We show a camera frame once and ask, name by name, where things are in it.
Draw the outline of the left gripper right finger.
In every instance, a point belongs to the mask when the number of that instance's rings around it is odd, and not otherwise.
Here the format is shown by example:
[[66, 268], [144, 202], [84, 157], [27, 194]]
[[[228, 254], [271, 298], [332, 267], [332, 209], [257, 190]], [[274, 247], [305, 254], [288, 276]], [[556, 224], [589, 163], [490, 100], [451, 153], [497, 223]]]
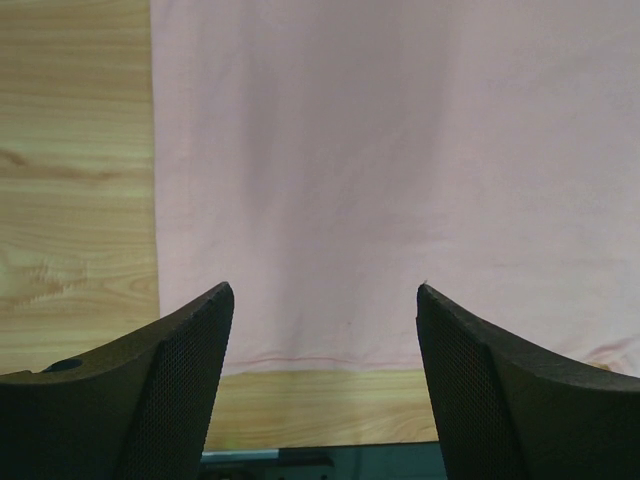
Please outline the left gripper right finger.
[[638, 478], [638, 378], [538, 346], [427, 284], [416, 326], [448, 478]]

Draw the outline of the pink t-shirt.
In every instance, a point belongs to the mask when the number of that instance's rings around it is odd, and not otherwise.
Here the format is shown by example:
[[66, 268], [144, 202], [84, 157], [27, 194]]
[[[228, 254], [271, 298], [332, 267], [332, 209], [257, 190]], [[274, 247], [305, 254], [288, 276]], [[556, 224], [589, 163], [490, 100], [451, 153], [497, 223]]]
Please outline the pink t-shirt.
[[639, 371], [635, 1], [154, 1], [162, 314], [228, 373], [420, 365], [429, 284]]

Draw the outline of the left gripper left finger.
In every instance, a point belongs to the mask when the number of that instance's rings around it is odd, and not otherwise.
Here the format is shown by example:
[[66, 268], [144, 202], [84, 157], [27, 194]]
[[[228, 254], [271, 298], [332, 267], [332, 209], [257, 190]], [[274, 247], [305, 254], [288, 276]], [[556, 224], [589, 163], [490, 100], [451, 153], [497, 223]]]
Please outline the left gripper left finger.
[[197, 478], [233, 313], [223, 282], [105, 345], [2, 375], [2, 478]]

